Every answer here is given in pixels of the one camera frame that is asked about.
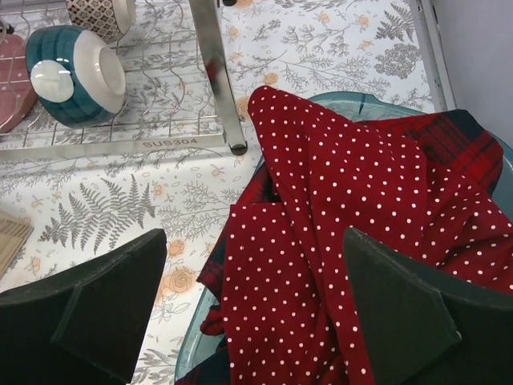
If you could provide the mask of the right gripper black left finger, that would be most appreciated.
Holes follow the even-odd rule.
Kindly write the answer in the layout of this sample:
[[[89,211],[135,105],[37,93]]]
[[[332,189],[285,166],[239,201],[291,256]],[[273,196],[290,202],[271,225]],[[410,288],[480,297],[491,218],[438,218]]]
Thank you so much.
[[[153,229],[1,294],[3,384],[129,384],[167,257]]]

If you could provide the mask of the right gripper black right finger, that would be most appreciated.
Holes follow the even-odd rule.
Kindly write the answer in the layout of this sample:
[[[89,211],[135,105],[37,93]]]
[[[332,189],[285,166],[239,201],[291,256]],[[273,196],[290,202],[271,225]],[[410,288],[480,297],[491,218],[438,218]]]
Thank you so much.
[[[512,296],[397,253],[357,229],[345,266],[377,384],[510,384]]]

